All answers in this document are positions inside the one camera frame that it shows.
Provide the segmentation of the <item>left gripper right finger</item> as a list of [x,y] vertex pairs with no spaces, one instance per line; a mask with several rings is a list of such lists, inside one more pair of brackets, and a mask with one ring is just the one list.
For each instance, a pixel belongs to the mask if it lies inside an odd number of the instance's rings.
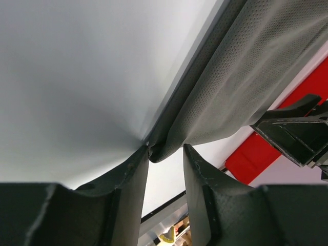
[[183,147],[193,245],[327,245],[327,186],[242,184]]

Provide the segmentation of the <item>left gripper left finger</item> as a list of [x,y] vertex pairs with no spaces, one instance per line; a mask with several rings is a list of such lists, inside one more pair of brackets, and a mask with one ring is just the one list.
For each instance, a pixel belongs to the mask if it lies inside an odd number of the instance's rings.
[[1,245],[137,245],[148,148],[71,190],[60,183],[1,184]]

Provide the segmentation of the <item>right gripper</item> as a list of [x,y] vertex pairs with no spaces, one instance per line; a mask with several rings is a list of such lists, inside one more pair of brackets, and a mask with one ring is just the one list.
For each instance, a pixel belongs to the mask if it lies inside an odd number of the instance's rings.
[[327,182],[327,101],[319,107],[318,117],[304,117],[320,101],[320,96],[308,94],[288,107],[266,111],[261,119],[268,120],[251,127],[297,166],[313,162],[312,168],[318,167],[321,180]]

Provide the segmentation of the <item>dark grey t shirt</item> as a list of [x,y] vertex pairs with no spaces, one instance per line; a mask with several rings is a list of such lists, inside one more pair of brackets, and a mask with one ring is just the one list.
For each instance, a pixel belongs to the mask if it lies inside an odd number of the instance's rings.
[[327,1],[229,1],[149,137],[149,159],[255,123],[327,41]]

